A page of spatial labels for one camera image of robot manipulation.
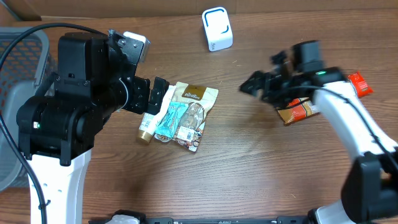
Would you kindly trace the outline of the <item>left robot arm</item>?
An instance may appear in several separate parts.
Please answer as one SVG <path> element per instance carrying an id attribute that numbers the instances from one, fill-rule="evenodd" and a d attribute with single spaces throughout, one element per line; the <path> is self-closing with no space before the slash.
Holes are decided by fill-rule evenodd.
<path id="1" fill-rule="evenodd" d="M 168 81 L 136 76 L 149 44 L 132 32 L 67 33 L 58 41 L 53 96 L 32 96 L 19 108 L 19 147 L 43 190 L 49 223 L 81 223 L 91 150 L 111 114 L 159 113 Z"/>

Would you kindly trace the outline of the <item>beige brown snack pouch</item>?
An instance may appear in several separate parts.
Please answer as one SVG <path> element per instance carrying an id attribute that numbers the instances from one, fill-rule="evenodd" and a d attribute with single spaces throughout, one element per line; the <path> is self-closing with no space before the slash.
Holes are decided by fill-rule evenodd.
<path id="1" fill-rule="evenodd" d="M 167 138 L 155 133 L 155 138 L 161 142 L 175 141 L 189 151 L 195 152 L 200 144 L 205 118 L 214 106 L 218 90 L 206 86 L 176 83 L 172 101 L 188 104 L 188 109 L 183 114 L 177 131 L 173 138 Z"/>

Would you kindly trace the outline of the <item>teal snack packet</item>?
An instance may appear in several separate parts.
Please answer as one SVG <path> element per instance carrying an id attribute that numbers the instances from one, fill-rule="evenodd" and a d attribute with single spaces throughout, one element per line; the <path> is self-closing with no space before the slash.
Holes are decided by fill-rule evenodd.
<path id="1" fill-rule="evenodd" d="M 173 138 L 183 114 L 188 109 L 188 104 L 172 101 L 166 115 L 157 126 L 155 133 L 167 138 Z"/>

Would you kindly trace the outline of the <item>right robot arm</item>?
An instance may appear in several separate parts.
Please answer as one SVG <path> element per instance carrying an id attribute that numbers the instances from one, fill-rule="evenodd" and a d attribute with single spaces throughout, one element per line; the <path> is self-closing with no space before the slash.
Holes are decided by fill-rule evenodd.
<path id="1" fill-rule="evenodd" d="M 320 43 L 292 46 L 292 59 L 281 51 L 271 57 L 274 69 L 255 71 L 240 87 L 275 109 L 306 98 L 329 121 L 349 152 L 351 170 L 340 199 L 315 208 L 301 223 L 372 223 L 397 216 L 397 142 L 373 120 L 358 91 L 339 67 L 324 65 Z"/>

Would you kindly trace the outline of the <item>orange spaghetti package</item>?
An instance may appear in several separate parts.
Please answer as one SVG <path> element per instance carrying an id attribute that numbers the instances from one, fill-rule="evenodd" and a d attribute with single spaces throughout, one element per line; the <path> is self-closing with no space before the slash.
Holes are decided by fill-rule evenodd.
<path id="1" fill-rule="evenodd" d="M 359 98 L 367 96 L 373 93 L 373 89 L 368 85 L 366 80 L 360 74 L 360 72 L 352 73 L 348 75 L 348 80 L 353 85 L 355 92 Z M 311 116 L 315 116 L 319 113 L 318 108 L 309 100 L 309 98 L 297 98 L 294 99 L 288 105 L 287 109 L 277 111 L 280 118 L 285 125 L 296 123 L 303 119 L 307 119 Z"/>

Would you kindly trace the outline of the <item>white tube gold cap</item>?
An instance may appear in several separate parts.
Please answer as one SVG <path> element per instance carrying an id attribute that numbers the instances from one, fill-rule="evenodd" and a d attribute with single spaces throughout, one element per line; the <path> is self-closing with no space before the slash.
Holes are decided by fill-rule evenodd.
<path id="1" fill-rule="evenodd" d="M 175 89 L 176 89 L 175 85 L 169 86 L 169 89 L 167 90 L 165 96 L 163 97 L 160 111 L 156 115 L 144 113 L 144 117 L 137 132 L 136 136 L 137 141 L 143 144 L 150 143 L 151 139 L 155 134 L 157 126 L 160 124 L 160 122 L 163 120 L 164 116 L 167 113 Z"/>

